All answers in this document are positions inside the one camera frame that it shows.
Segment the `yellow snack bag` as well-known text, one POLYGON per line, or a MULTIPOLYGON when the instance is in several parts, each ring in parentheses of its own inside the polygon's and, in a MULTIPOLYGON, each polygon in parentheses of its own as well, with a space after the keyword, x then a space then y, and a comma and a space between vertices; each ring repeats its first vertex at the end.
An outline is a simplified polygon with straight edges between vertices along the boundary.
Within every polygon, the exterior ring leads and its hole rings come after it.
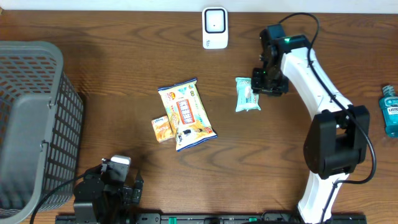
POLYGON ((158 88, 178 152, 218 137, 201 102, 196 83, 197 79, 192 78, 158 88))

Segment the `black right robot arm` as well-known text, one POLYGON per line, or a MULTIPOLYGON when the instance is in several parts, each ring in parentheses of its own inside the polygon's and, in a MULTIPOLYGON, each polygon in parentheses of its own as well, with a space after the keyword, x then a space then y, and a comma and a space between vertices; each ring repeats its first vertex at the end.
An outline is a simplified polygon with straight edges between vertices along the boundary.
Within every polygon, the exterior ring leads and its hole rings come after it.
POLYGON ((282 96, 292 84, 307 107, 312 123, 303 154, 310 174, 297 209, 301 222, 327 222, 342 183, 366 157, 369 111, 338 91, 305 35, 287 36, 282 25, 275 24, 259 38, 263 66, 252 71, 251 88, 282 96))

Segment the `grey plastic shopping basket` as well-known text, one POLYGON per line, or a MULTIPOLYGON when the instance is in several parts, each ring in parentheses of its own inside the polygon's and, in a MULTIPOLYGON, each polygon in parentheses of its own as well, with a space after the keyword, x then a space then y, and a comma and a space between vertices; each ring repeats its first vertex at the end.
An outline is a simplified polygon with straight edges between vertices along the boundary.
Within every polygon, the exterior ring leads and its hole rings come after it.
POLYGON ((73 194, 83 101, 49 42, 1 42, 1 222, 20 223, 73 194))

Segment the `light green packet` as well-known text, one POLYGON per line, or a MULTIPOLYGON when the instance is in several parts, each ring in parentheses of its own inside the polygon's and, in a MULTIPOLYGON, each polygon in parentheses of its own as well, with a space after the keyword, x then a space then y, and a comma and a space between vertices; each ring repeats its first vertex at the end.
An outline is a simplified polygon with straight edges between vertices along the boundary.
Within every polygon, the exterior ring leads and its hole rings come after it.
POLYGON ((259 95, 253 92, 251 78, 236 77, 235 81, 238 95, 235 111, 261 110, 259 95))

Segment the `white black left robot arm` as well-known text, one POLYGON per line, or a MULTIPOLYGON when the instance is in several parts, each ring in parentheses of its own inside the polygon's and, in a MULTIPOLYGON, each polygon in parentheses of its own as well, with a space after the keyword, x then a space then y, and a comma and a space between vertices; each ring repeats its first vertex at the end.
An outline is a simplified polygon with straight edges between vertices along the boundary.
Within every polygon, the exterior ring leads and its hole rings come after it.
POLYGON ((131 207, 139 205, 144 179, 137 173, 134 185, 126 186, 128 163, 104 160, 86 172, 74 188, 74 223, 134 223, 131 207))

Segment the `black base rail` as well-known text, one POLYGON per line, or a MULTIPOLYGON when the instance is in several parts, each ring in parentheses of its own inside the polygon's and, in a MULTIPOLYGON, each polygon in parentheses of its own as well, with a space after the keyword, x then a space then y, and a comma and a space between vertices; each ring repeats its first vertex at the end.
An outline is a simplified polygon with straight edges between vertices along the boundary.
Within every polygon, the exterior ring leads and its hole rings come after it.
MULTIPOLYGON (((56 224, 72 223, 128 223, 128 224, 238 224, 238 223, 304 223, 298 215, 267 212, 262 215, 161 215, 158 213, 136 213, 123 215, 114 221, 92 222, 78 221, 74 215, 58 215, 56 224)), ((365 215, 332 215, 324 223, 331 224, 367 224, 365 215)))

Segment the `blue mouthwash bottle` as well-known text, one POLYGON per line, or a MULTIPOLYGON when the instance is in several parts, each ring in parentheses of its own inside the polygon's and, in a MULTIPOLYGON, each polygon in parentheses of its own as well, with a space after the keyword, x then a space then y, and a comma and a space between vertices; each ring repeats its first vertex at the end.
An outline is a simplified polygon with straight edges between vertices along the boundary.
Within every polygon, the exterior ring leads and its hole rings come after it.
POLYGON ((397 93, 392 85, 384 86, 382 93, 379 106, 384 116, 385 131, 390 138, 397 138, 397 93))

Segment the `orange small carton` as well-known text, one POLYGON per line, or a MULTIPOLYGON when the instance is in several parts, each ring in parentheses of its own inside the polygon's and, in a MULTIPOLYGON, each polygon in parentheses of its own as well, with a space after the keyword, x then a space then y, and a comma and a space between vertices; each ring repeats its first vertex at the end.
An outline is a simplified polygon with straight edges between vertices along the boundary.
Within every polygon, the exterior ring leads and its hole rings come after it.
POLYGON ((167 116, 162 116, 151 121, 152 127, 155 133, 156 140, 158 142, 164 142, 174 138, 174 133, 170 126, 170 122, 167 116))

